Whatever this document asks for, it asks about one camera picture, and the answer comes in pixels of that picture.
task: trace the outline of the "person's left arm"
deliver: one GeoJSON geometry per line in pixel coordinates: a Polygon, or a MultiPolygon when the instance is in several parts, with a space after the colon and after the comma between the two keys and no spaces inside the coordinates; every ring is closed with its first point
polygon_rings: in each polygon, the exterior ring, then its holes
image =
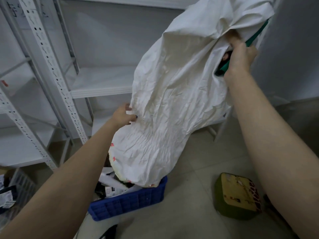
{"type": "Polygon", "coordinates": [[[42,185],[0,238],[72,239],[79,229],[101,174],[115,132],[135,121],[119,107],[90,138],[42,185]]]}

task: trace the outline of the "white plastic bag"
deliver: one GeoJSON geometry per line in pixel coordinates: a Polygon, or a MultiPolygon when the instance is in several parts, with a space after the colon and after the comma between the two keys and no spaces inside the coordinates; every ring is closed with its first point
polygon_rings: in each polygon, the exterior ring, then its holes
{"type": "Polygon", "coordinates": [[[173,20],[134,73],[136,123],[121,128],[110,147],[119,179],[157,186],[175,166],[190,134],[225,114],[227,86],[214,76],[237,29],[249,39],[273,13],[272,0],[199,0],[173,20]]]}

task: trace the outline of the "person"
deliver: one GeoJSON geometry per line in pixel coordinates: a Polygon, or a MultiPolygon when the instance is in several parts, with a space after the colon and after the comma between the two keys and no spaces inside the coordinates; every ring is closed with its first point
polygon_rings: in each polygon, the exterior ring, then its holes
{"type": "MultiPolygon", "coordinates": [[[[225,73],[245,143],[261,184],[300,238],[319,238],[319,160],[268,102],[250,75],[257,55],[235,30],[226,38],[234,50],[225,73]]],[[[0,238],[73,238],[79,229],[115,132],[135,115],[120,106],[42,185],[0,238]]]]}

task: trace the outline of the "white plastic basket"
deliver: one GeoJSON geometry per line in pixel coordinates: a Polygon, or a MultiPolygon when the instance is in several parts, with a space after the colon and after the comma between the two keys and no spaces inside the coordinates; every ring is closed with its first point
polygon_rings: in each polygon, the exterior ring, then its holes
{"type": "Polygon", "coordinates": [[[35,194],[35,183],[20,168],[17,168],[14,172],[9,186],[12,185],[17,187],[17,202],[8,211],[0,215],[0,230],[16,217],[35,194]]]}

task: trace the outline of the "forearm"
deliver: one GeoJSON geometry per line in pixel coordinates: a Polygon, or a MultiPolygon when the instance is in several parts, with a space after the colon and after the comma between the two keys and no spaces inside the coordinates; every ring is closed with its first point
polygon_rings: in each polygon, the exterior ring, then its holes
{"type": "Polygon", "coordinates": [[[251,75],[238,75],[228,84],[249,155],[270,200],[299,236],[309,236],[303,232],[307,227],[318,233],[318,158],[251,75]]]}
{"type": "Polygon", "coordinates": [[[112,121],[107,122],[46,181],[1,237],[73,238],[92,200],[116,130],[112,121]]]}

